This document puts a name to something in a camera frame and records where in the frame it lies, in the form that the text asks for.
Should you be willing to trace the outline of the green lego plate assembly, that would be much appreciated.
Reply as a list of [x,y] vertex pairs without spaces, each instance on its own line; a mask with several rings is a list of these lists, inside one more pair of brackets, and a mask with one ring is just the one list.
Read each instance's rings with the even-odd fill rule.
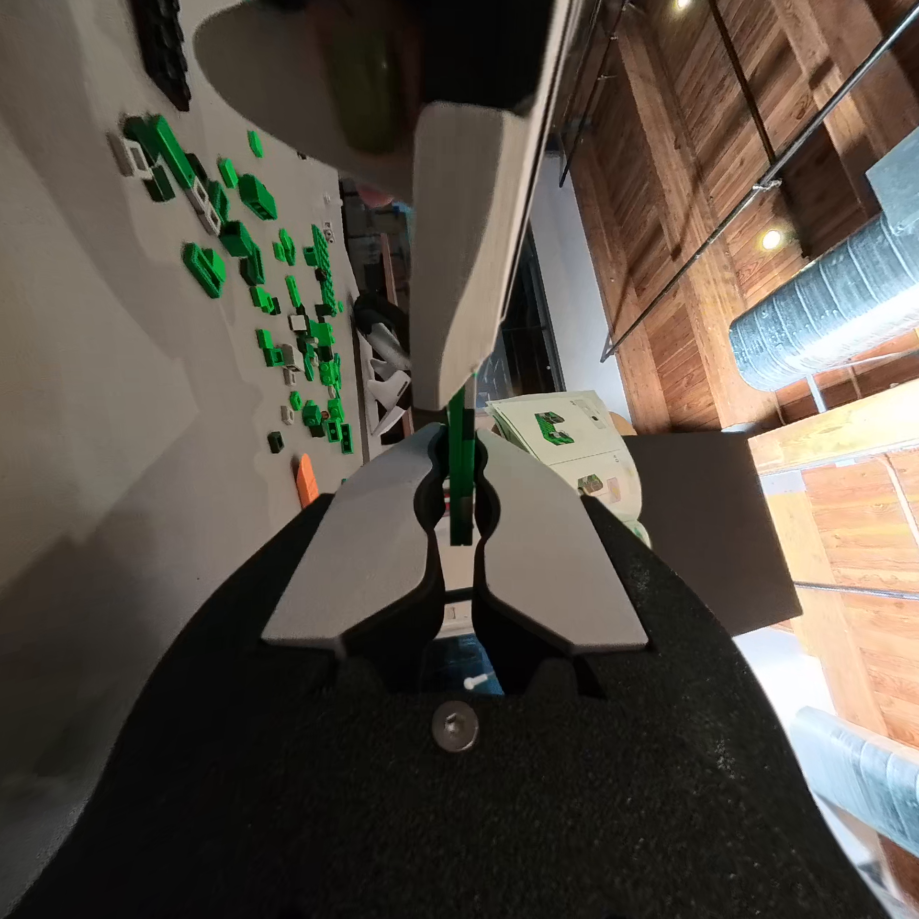
[[449,538],[454,547],[473,544],[476,377],[476,372],[470,375],[447,407]]

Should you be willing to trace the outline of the black long lego plate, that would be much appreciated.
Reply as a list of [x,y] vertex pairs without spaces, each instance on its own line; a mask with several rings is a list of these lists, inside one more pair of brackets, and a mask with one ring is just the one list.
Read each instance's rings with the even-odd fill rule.
[[189,64],[179,1],[130,1],[146,74],[181,112],[190,111]]

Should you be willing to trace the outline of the open instruction booklet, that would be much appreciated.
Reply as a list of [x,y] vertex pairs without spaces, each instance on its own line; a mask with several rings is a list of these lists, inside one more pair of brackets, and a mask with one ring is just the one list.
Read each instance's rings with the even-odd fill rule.
[[599,396],[553,392],[488,402],[488,414],[509,442],[557,473],[581,496],[601,501],[647,547],[639,517],[639,472]]

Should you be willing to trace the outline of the black and white device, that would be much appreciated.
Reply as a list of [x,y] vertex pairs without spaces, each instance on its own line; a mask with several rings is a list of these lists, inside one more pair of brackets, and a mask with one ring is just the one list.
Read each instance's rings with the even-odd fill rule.
[[411,406],[409,320],[380,293],[359,293],[351,310],[366,432],[376,449]]

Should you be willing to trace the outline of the metal rod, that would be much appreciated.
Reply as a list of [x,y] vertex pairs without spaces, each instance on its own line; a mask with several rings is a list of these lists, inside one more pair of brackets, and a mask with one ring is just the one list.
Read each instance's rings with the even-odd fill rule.
[[655,295],[649,305],[644,308],[636,319],[631,321],[630,325],[618,338],[613,337],[613,332],[607,334],[601,352],[601,363],[606,362],[617,354],[626,340],[656,310],[664,297],[671,293],[672,289],[683,280],[683,277],[688,271],[706,254],[706,251],[726,232],[729,225],[732,224],[758,196],[768,191],[775,190],[780,186],[782,175],[790,161],[798,155],[798,152],[810,141],[810,137],[829,119],[844,100],[851,96],[856,87],[871,73],[882,57],[891,52],[904,34],[917,24],[917,18],[918,3],[915,2],[903,15],[897,25],[890,30],[890,33],[879,40],[878,44],[867,54],[862,63],[858,64],[853,73],[849,75],[841,86],[833,92],[833,95],[821,105],[821,108],[810,118],[810,121],[807,121],[803,125],[798,133],[783,148],[782,152],[779,155],[767,155],[769,168],[751,185],[750,189],[747,190],[741,200],[734,205],[729,214],[716,225],[712,232],[706,236],[701,245],[697,247],[692,255],[675,271],[671,279],[663,286],[660,292]]

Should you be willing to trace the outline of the silver ventilation duct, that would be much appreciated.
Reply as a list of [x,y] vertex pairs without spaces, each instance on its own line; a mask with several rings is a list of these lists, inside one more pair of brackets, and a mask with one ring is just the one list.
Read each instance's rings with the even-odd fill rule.
[[811,790],[918,856],[918,751],[805,706],[787,733]]
[[741,378],[776,392],[916,328],[918,225],[876,218],[729,327]]

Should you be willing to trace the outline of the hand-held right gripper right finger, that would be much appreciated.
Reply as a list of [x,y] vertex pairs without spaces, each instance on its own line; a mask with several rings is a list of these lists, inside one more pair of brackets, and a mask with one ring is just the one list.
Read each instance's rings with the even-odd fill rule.
[[478,432],[471,614],[504,695],[522,695],[546,661],[646,650],[642,626],[578,492],[494,433]]

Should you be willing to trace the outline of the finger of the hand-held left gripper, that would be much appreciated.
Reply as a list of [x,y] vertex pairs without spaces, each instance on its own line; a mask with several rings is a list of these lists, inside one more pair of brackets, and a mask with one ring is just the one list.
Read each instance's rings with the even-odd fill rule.
[[501,147],[493,195],[495,332],[507,310],[542,151],[582,7],[580,1],[553,2],[536,87],[518,113],[501,114]]
[[416,406],[445,406],[494,348],[534,164],[533,113],[436,102],[421,114],[410,305]]

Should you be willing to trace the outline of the pile of lego pieces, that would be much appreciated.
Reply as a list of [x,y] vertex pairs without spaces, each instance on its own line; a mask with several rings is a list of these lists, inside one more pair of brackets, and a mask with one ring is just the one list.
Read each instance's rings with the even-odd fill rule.
[[[217,173],[210,174],[161,114],[126,117],[109,134],[109,144],[124,178],[138,181],[152,201],[164,204],[182,194],[189,202],[208,239],[183,243],[180,257],[201,291],[218,300],[237,271],[259,315],[287,322],[292,340],[274,336],[267,327],[256,329],[266,366],[281,370],[288,388],[282,423],[300,420],[311,437],[353,455],[357,438],[344,404],[344,350],[335,330],[346,305],[337,292],[339,314],[322,303],[303,255],[312,242],[311,226],[306,242],[298,242],[287,227],[277,225],[278,201],[259,176],[237,169],[228,156],[217,157]],[[327,237],[331,262],[332,224],[317,226]]]

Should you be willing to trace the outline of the black panel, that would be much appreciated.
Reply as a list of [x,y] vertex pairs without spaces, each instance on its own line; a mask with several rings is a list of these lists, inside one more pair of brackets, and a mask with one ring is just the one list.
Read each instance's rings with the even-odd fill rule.
[[731,637],[802,612],[747,440],[722,432],[624,439],[652,550]]

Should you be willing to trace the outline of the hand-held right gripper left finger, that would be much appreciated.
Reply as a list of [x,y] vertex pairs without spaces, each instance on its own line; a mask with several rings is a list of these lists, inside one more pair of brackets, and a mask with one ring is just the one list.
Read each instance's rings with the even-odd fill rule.
[[436,526],[445,511],[443,425],[377,456],[336,491],[261,638],[368,661],[415,692],[446,604]]

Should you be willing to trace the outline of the person's left hand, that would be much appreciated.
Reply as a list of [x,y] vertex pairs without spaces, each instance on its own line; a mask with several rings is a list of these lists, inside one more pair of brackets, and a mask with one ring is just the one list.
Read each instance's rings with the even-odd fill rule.
[[326,80],[348,145],[384,156],[408,144],[422,106],[423,34],[414,2],[316,2]]

